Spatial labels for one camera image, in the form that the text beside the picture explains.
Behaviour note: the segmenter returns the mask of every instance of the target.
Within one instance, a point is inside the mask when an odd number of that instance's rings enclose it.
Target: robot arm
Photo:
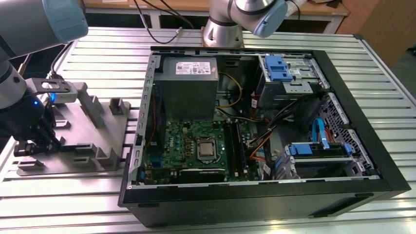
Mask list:
[[[257,37],[268,37],[279,28],[285,14],[284,0],[211,0],[205,46],[240,47],[241,27]]]
[[[84,37],[88,25],[76,0],[0,0],[0,21],[0,130],[25,142],[15,152],[24,156],[60,142],[51,103],[37,98],[8,60]]]

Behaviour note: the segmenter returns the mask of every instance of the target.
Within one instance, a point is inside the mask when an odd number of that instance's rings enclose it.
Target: blue light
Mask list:
[[[56,100],[56,93],[51,93],[49,96],[51,96],[51,102],[53,103]]]

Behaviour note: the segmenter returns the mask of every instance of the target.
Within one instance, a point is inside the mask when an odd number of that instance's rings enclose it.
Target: yellow wire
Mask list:
[[[236,79],[235,79],[231,75],[228,75],[228,74],[224,73],[224,72],[220,72],[219,74],[224,74],[225,76],[228,76],[228,77],[233,80],[235,84],[239,86],[239,90],[240,90],[239,99],[237,99],[232,104],[228,104],[228,105],[225,105],[225,106],[216,106],[216,107],[215,107],[215,108],[227,108],[227,107],[232,107],[233,105],[236,105],[237,102],[241,100],[241,97],[243,97],[243,88],[241,88],[241,85],[239,84],[239,82],[236,81]]]

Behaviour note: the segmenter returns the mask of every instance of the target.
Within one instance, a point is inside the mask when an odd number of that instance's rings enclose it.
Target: metal workbench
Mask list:
[[[153,30],[168,40],[175,30]],[[185,30],[171,45],[201,46],[199,30]],[[325,50],[363,108],[379,137],[407,178],[412,191],[372,202],[339,217],[180,226],[148,230],[117,207],[123,165],[115,172],[20,177],[11,156],[13,141],[0,155],[1,233],[411,233],[416,223],[416,107],[365,41],[351,35],[276,33],[267,39],[244,34],[245,47]],[[133,141],[149,46],[144,29],[91,28],[60,61],[68,81],[85,81],[100,100],[123,97],[133,106],[129,134]]]

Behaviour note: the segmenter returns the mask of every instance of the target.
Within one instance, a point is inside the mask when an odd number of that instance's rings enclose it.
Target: table leg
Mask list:
[[[152,28],[160,28],[160,11],[149,10]]]
[[[332,19],[324,30],[325,34],[335,34],[337,32],[340,23],[343,22],[344,16],[332,16]]]

